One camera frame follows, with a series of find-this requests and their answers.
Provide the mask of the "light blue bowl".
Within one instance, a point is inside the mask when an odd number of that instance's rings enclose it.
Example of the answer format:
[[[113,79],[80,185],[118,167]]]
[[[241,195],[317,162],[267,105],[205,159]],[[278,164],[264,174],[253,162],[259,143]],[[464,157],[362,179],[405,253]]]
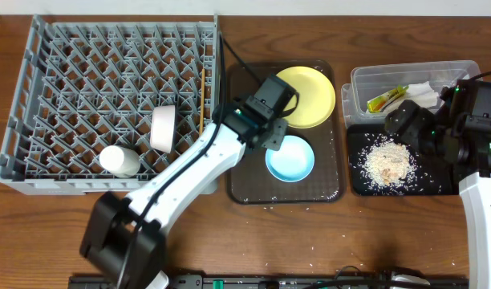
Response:
[[[297,182],[314,168],[315,156],[310,144],[299,136],[284,136],[279,150],[267,149],[268,171],[279,181]]]

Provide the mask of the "white napkin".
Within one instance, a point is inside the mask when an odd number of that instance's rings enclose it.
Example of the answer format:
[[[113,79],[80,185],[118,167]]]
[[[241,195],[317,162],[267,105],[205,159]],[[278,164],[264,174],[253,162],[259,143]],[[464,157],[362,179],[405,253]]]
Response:
[[[406,92],[391,102],[383,112],[389,113],[397,109],[403,101],[412,100],[422,108],[432,108],[439,103],[439,93],[435,92],[429,82],[409,84]]]

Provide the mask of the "green snack wrapper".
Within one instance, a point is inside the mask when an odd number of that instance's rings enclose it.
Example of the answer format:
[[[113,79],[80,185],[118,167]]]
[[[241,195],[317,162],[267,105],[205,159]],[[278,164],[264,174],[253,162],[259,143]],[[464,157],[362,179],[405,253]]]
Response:
[[[396,88],[385,92],[367,102],[367,110],[370,113],[383,112],[390,104],[406,94],[409,86],[397,86]]]

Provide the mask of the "yellow plate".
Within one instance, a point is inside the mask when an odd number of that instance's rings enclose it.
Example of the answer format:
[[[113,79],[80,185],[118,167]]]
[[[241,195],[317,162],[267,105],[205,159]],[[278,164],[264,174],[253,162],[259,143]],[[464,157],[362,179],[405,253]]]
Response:
[[[335,88],[331,81],[313,67],[288,67],[277,77],[293,87],[294,96],[285,111],[294,109],[285,117],[292,128],[313,128],[323,123],[335,108]]]

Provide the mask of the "white bowl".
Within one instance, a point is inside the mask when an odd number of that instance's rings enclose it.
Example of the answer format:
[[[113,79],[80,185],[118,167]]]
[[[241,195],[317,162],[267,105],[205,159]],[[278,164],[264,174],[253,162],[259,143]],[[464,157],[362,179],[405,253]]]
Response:
[[[171,153],[176,130],[177,107],[156,107],[152,111],[150,145],[163,153]]]

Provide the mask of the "white cup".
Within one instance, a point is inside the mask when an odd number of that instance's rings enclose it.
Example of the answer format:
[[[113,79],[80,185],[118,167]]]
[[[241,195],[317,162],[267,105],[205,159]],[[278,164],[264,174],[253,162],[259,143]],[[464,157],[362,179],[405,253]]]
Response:
[[[119,178],[131,178],[140,170],[140,157],[131,150],[118,145],[110,145],[99,154],[100,165]]]

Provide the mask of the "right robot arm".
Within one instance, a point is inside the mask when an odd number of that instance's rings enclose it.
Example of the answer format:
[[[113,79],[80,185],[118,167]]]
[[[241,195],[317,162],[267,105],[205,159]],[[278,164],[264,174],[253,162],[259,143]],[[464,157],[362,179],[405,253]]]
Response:
[[[405,100],[385,118],[385,130],[424,156],[452,167],[465,209],[469,286],[491,288],[491,83],[482,75],[445,88],[432,113]]]

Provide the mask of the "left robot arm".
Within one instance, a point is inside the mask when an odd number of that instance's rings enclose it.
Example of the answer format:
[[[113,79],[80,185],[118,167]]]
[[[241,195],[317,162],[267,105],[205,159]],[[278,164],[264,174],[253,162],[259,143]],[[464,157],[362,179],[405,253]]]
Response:
[[[280,145],[287,110],[254,122],[255,111],[223,104],[198,141],[146,185],[123,198],[107,191],[94,204],[80,254],[118,288],[165,288],[167,236],[211,182],[233,168],[246,148]]]

